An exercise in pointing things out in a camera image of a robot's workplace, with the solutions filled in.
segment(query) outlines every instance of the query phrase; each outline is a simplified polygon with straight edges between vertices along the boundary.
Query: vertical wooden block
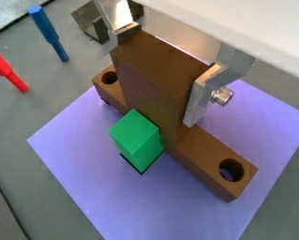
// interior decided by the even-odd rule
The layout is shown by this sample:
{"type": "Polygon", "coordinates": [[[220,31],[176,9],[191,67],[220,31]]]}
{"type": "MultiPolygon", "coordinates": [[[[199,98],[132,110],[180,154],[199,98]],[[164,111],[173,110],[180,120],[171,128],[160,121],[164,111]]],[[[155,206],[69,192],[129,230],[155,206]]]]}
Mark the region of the vertical wooden block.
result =
{"type": "Polygon", "coordinates": [[[191,83],[210,66],[144,31],[109,54],[128,107],[160,128],[171,149],[189,130],[181,119],[191,83]]]}

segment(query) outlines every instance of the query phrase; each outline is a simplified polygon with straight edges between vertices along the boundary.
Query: gray table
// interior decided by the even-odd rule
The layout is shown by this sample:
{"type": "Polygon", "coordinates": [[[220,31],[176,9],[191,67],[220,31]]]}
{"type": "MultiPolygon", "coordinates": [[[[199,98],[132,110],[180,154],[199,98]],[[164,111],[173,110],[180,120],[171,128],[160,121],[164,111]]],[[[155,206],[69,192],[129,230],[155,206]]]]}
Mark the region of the gray table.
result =
{"type": "MultiPolygon", "coordinates": [[[[0,52],[31,87],[22,95],[0,78],[0,186],[32,239],[101,239],[27,143],[111,64],[109,45],[89,40],[69,15],[87,2],[57,0],[45,7],[69,55],[67,64],[31,19],[0,34],[0,52]]],[[[155,11],[147,9],[145,14],[141,22],[149,33],[215,59],[218,40],[155,11]]],[[[288,74],[258,62],[246,81],[299,109],[299,80],[288,74]]],[[[299,239],[299,149],[242,239],[299,239]]]]}

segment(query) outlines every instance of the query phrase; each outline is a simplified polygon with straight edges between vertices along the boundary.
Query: white surface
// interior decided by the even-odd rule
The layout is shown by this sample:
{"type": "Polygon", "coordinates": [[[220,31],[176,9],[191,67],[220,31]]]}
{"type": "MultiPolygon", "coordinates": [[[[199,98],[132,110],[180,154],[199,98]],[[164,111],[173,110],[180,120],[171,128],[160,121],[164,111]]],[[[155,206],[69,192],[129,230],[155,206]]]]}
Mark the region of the white surface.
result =
{"type": "Polygon", "coordinates": [[[299,77],[299,0],[135,0],[299,77]]]}

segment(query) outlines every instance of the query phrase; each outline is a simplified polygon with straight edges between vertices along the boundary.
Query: table surface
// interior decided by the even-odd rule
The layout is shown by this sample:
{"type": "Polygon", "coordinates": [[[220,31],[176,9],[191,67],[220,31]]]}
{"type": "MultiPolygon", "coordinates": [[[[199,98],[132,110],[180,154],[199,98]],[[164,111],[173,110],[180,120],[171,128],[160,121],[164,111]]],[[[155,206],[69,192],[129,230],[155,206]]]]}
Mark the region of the table surface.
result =
{"type": "Polygon", "coordinates": [[[136,0],[299,77],[299,0],[136,0]]]}
{"type": "MultiPolygon", "coordinates": [[[[89,40],[69,15],[87,2],[57,0],[45,7],[68,51],[67,64],[31,19],[0,34],[0,53],[31,87],[22,95],[0,78],[0,186],[32,239],[101,239],[27,143],[111,64],[109,45],[89,40]]],[[[144,30],[214,60],[218,40],[152,10],[145,14],[144,30]]],[[[244,80],[299,109],[299,79],[259,61],[244,80]]],[[[242,239],[299,239],[299,148],[242,239]]]]}

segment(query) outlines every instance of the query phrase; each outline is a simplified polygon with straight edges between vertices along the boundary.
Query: brown wooden block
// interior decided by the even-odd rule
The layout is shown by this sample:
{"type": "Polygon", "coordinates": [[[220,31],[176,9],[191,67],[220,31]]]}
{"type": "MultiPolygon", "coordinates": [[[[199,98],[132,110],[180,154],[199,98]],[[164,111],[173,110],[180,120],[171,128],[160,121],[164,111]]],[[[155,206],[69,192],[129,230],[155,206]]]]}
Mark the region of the brown wooden block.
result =
{"type": "Polygon", "coordinates": [[[129,110],[124,100],[120,82],[116,78],[113,65],[108,66],[93,78],[92,83],[100,98],[111,107],[125,114],[129,110]]]}
{"type": "Polygon", "coordinates": [[[169,149],[189,130],[181,123],[189,88],[210,66],[144,31],[109,54],[125,102],[160,128],[169,149]]]}
{"type": "Polygon", "coordinates": [[[167,152],[220,198],[232,201],[258,169],[202,128],[181,123],[192,81],[210,66],[143,31],[111,51],[111,58],[121,88],[116,85],[112,91],[103,84],[101,76],[113,71],[107,68],[93,78],[99,95],[109,105],[135,108],[151,120],[167,152]]]}
{"type": "Polygon", "coordinates": [[[196,125],[169,154],[227,203],[239,197],[258,171],[256,167],[196,125]]]}

